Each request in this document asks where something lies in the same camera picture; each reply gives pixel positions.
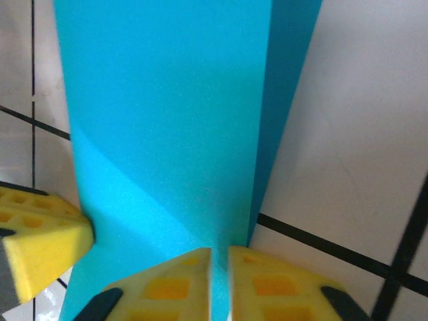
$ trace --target white tile floor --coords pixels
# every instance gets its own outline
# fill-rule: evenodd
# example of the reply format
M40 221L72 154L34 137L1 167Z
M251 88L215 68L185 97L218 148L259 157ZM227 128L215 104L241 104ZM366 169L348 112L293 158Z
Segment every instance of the white tile floor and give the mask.
M390 264L428 171L428 2L324 0L262 212ZM35 0L35 118L69 132L51 0ZM0 1L0 105L31 116L31 1ZM31 125L0 112L0 180L30 187ZM35 130L35 187L78 205L70 142ZM370 312L382 279L258 225L252 246L342 282ZM428 280L428 237L410 273ZM63 276L68 282L70 273ZM57 320L65 289L36 299ZM391 320L426 320L402 288ZM33 320L33 302L4 314Z

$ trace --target black grout line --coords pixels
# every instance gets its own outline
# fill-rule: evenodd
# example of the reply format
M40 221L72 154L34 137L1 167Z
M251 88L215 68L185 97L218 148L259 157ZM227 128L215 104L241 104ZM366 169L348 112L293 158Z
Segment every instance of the black grout line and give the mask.
M31 187L26 187L22 185L12 184L4 181L0 181L0 187L7 187L8 189L17 189L19 191L38 194L38 195L48 195L45 191L41 191L39 189L33 189Z
M38 120L35 120L32 117L28 117L26 115L23 115L20 112L16 112L16 111L9 109L9 108L6 108L2 105L0 105L0 111L5 112L6 114L8 114L10 116L14 116L20 120L23 120L24 122L27 122L27 123L35 126L35 127L46 130L47 132L50 132L51 134L54 134L56 136L59 136L61 138L66 139L66 140L70 140L70 134L68 134L67 132L64 132L58 128L55 128L55 127L50 126L48 124L45 124L44 122L40 122Z
M416 255L422 237L428 224L428 175L416 200L413 212L410 215L405 232L395 253L391 269L401 280L409 271L410 265ZM394 279L385 280L382 290L377 298L372 317L375 320L388 320L394 303L398 298L400 285Z
M35 298L33 298L33 321L35 321Z
M56 280L58 281L58 283L60 283L64 287L64 289L67 288L67 284L61 278L58 278Z
M405 288L412 290L422 296L428 297L428 281L422 280L417 276L406 274L401 279L401 285Z
M34 121L34 118L35 118L34 102L31 102L31 117ZM34 126L34 123L31 125L31 187L35 189L35 126Z
M428 281L422 280L421 278L412 276L408 273L400 275L387 264L379 262L363 254L359 254L351 249L347 249L331 241L327 241L326 239L322 239L321 237L298 229L297 227L293 227L287 223L278 221L277 219L269 217L263 213L259 214L257 223L261 226L271 229L272 231L281 233L282 235L295 239L296 241L334 256L337 259L380 276L381 278L395 280L409 290L428 297Z
M35 189L35 60L34 60L34 7L35 0L31 0L31 185ZM33 321L35 321L35 298L33 298Z
M35 27L35 20L34 20L34 0L31 0L31 100L34 99L35 95L35 59L34 59L34 52L35 52L35 46L34 46L34 27Z
M296 241L303 244L309 245L315 249L323 251L324 253L330 254L342 261L348 262L355 265L363 270L373 273L382 278L388 278L391 274L391 268L382 262L367 257L363 254L359 254L351 249L347 249L341 245L335 244L331 241L327 241L319 236L298 229L297 227L291 226L282 221L278 221L273 217L267 216L263 213L259 214L257 222L282 235L291 237Z

